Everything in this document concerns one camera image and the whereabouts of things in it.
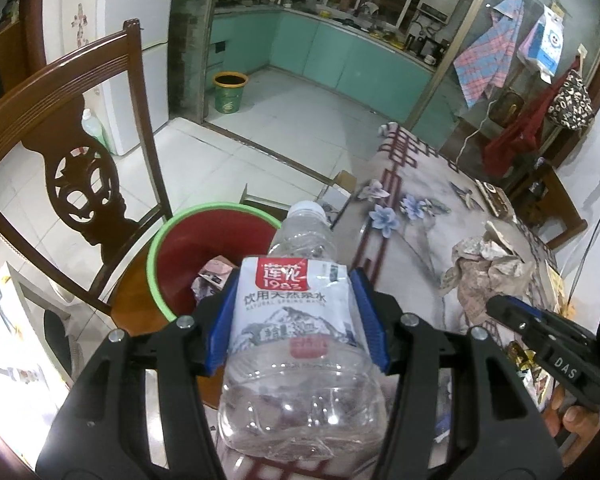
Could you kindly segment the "right hand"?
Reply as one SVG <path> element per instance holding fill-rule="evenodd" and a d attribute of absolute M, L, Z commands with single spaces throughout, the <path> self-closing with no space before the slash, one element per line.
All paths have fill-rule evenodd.
<path fill-rule="evenodd" d="M 550 402 L 543 412 L 547 429 L 553 437 L 562 429 L 576 436 L 570 451 L 576 446 L 586 448 L 600 431 L 600 412 L 594 412 L 580 405 L 563 408 L 566 390 L 562 385 L 554 388 Z"/>

